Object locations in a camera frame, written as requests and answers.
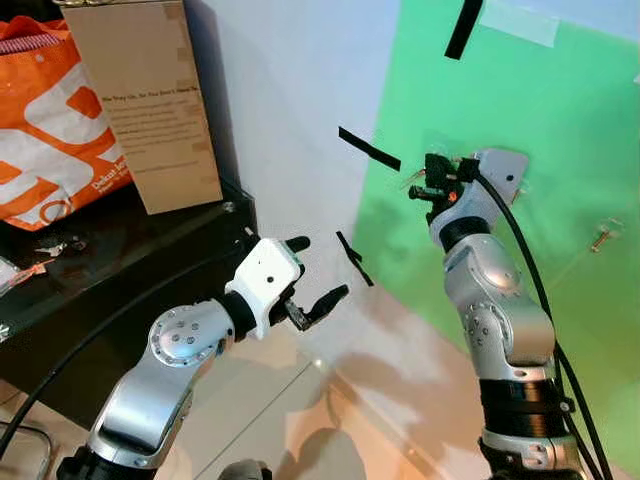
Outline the silver key bunch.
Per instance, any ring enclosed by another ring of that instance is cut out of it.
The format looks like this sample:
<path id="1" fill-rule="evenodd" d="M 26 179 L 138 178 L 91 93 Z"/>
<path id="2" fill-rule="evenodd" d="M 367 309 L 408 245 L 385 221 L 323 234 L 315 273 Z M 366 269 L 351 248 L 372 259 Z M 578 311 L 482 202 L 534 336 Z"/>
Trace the silver key bunch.
<path id="1" fill-rule="evenodd" d="M 86 243 L 78 236 L 47 236 L 37 239 L 35 251 L 44 252 L 50 257 L 58 257 L 63 253 L 79 252 L 86 248 Z"/>

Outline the black cabinet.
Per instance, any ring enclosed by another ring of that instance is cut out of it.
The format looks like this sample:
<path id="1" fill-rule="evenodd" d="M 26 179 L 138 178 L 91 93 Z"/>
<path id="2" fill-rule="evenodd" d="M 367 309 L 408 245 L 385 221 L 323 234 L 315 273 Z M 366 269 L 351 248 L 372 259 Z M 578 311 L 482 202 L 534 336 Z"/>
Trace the black cabinet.
<path id="1" fill-rule="evenodd" d="M 145 330 L 178 305 L 223 291 L 256 227 L 250 195 L 224 186 L 223 201 L 150 215 L 134 187 L 40 232 L 0 227 L 0 255 L 26 265 L 42 248 L 64 250 L 37 275 L 0 294 L 0 379 L 32 390 L 65 353 L 113 312 L 120 317 L 79 352 L 41 401 L 81 428 L 145 349 Z"/>

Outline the orange white shopping bag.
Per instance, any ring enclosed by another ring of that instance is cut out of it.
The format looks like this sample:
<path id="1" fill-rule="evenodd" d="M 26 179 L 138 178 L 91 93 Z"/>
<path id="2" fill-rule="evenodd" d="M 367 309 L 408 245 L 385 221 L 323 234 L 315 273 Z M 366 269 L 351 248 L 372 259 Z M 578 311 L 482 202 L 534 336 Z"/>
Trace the orange white shopping bag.
<path id="1" fill-rule="evenodd" d="M 0 20 L 0 221 L 40 230 L 131 186 L 64 20 Z"/>

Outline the grey robot foot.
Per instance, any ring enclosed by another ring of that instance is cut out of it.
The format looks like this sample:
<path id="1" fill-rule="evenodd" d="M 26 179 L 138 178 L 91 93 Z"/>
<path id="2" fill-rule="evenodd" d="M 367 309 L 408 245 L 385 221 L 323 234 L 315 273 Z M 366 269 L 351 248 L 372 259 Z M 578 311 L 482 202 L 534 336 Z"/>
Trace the grey robot foot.
<path id="1" fill-rule="evenodd" d="M 259 460 L 239 460 L 224 467 L 216 480 L 273 480 L 273 471 Z"/>

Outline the long black tape strip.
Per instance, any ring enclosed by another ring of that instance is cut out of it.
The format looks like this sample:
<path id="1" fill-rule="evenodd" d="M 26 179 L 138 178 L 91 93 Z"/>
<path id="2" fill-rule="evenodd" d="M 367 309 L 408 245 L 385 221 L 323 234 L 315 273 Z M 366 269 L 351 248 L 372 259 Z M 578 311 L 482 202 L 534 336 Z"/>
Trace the long black tape strip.
<path id="1" fill-rule="evenodd" d="M 452 60 L 460 60 L 465 54 L 468 41 L 474 32 L 477 19 L 483 12 L 484 0 L 463 0 L 460 13 L 445 46 L 444 56 Z"/>

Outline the metal tube frame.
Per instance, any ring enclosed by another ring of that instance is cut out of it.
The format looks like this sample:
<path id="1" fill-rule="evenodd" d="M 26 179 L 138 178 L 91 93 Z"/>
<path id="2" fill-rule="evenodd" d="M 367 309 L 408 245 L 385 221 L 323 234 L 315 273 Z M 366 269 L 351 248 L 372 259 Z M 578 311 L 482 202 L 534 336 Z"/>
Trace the metal tube frame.
<path id="1" fill-rule="evenodd" d="M 56 443 L 38 426 L 19 426 L 0 456 L 0 480 L 47 480 L 52 472 Z"/>

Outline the printed brown cardboard box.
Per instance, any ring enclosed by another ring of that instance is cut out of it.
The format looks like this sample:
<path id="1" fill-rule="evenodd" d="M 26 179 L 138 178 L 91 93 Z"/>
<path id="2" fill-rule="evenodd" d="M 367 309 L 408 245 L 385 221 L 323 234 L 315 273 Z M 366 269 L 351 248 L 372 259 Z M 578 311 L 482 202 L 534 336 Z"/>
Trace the printed brown cardboard box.
<path id="1" fill-rule="evenodd" d="M 146 211 L 221 201 L 183 0 L 83 0 L 60 9 Z"/>

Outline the clear tape strip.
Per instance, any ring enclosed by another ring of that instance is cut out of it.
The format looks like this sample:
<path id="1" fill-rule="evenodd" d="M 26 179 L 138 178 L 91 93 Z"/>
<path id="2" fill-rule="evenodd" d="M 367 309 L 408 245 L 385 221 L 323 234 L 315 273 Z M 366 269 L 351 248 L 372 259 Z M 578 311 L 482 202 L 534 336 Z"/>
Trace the clear tape strip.
<path id="1" fill-rule="evenodd" d="M 561 19 L 509 0 L 485 0 L 479 24 L 529 41 L 530 44 L 553 49 Z"/>

